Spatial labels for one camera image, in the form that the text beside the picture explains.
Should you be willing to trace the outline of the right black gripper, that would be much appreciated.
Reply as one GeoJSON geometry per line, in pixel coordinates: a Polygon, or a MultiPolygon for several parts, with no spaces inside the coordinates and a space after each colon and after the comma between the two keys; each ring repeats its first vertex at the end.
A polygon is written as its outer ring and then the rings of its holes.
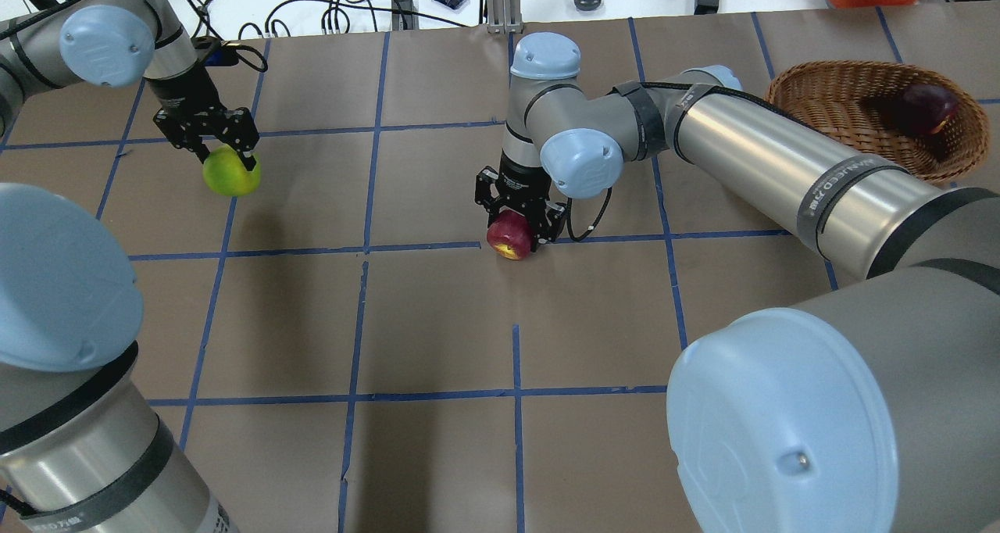
{"type": "Polygon", "coordinates": [[[533,245],[545,245],[561,236],[569,209],[567,202],[551,202],[551,184],[543,167],[521,165],[502,153],[498,172],[482,169],[477,174],[474,201],[486,210],[487,227],[501,209],[515,210],[533,221],[533,245]]]}

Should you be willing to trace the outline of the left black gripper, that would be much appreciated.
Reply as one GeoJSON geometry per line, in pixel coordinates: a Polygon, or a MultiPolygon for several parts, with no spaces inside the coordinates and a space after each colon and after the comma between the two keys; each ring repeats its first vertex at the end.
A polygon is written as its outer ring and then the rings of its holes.
{"type": "Polygon", "coordinates": [[[148,87],[161,105],[153,123],[174,148],[192,152],[204,163],[210,151],[202,138],[211,135],[234,149],[246,172],[256,169],[254,151],[260,136],[253,115],[247,108],[223,105],[204,64],[179,76],[150,78],[148,87]]]}

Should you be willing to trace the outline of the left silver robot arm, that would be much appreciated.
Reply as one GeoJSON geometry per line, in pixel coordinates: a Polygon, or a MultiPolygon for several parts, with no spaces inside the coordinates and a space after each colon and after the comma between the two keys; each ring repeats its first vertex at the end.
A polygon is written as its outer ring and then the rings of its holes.
{"type": "MultiPolygon", "coordinates": [[[[2,133],[32,96],[146,80],[155,123],[207,165],[210,135],[259,172],[247,108],[223,106],[168,0],[64,0],[2,27],[2,133]]],[[[132,380],[144,299],[128,256],[71,199],[2,191],[2,501],[31,532],[236,532],[132,380]]]]}

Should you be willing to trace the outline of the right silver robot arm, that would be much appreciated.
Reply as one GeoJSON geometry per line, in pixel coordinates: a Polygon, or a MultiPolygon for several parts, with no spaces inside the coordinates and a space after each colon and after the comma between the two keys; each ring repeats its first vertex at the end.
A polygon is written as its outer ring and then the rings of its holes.
{"type": "Polygon", "coordinates": [[[560,245],[509,274],[529,531],[975,532],[998,519],[998,196],[741,96],[668,144],[800,236],[560,245]]]}

